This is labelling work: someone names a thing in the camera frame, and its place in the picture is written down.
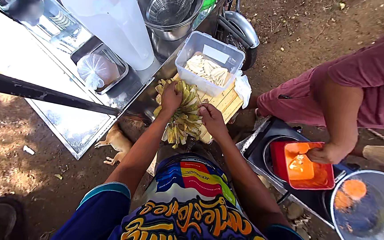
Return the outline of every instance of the plastic bag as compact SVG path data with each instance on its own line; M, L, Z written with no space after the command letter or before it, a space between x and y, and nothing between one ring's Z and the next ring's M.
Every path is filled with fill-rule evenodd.
M78 74L84 80L85 86L92 90L110 84L120 76L118 66L97 54L83 56L77 63Z
M247 75L242 75L242 71L239 70L236 73L236 81L235 81L235 88L234 90L238 94L239 98L243 101L242 109L246 108L248 106L248 102L250 101L251 96L251 86L248 82Z

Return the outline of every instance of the colorful shirt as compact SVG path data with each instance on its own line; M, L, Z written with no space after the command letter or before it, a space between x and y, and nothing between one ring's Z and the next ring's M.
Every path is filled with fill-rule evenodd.
M128 188L100 185L53 239L301 239L282 225L264 237L243 215L223 171L194 153L161 162L141 203L128 214Z

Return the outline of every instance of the white label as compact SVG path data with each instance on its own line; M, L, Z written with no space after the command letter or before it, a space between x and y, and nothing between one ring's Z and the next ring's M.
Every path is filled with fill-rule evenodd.
M216 59L219 62L222 62L223 64L225 64L227 59L229 58L229 55L227 55L226 53L221 52L205 44L204 44L204 50L202 50L202 53L204 55L207 55L211 58Z

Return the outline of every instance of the red plastic container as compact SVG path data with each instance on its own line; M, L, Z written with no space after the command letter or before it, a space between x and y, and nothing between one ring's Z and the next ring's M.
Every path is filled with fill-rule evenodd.
M271 142L270 154L272 157L272 164L274 173L281 179L288 182L292 188L299 190L329 190L334 188L334 172L332 164L313 164L314 176L311 179L291 180L289 168L287 166L287 158L285 155L285 146L292 143L304 142ZM324 146L323 142L306 142L309 147L321 148Z

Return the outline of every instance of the motorcycle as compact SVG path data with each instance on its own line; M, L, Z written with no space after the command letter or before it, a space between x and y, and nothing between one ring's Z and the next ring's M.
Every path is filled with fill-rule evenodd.
M245 71L256 62L257 46L259 46L260 41L251 23L240 13L240 0L236 0L234 11L231 11L232 3L233 0L227 0L223 4L213 37L236 46L245 53L244 64L241 68Z

